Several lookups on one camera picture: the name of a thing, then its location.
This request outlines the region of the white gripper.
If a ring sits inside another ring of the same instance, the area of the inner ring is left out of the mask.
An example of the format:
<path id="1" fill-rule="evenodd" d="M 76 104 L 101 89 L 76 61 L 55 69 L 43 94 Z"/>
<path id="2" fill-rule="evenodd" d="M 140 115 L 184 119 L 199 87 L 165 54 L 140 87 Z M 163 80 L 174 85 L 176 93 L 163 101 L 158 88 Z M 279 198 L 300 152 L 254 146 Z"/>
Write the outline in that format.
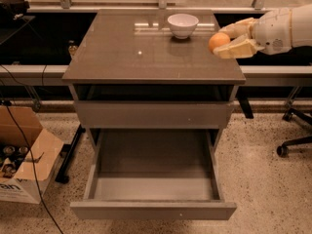
<path id="1" fill-rule="evenodd" d="M 219 32 L 230 37 L 228 44 L 213 51 L 221 59 L 246 59 L 258 51 L 267 55 L 286 53 L 292 48 L 291 10 L 282 8 L 259 19 L 241 19 L 224 26 Z"/>

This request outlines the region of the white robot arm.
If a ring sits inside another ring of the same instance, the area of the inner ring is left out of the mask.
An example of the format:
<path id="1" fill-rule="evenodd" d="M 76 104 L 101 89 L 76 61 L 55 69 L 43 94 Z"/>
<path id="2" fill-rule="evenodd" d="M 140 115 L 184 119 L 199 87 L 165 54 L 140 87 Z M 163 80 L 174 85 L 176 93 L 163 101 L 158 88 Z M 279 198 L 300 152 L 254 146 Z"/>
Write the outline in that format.
<path id="1" fill-rule="evenodd" d="M 246 59 L 257 52 L 272 56 L 306 46 L 312 46 L 311 4 L 236 21 L 209 41 L 210 51 L 221 59 Z"/>

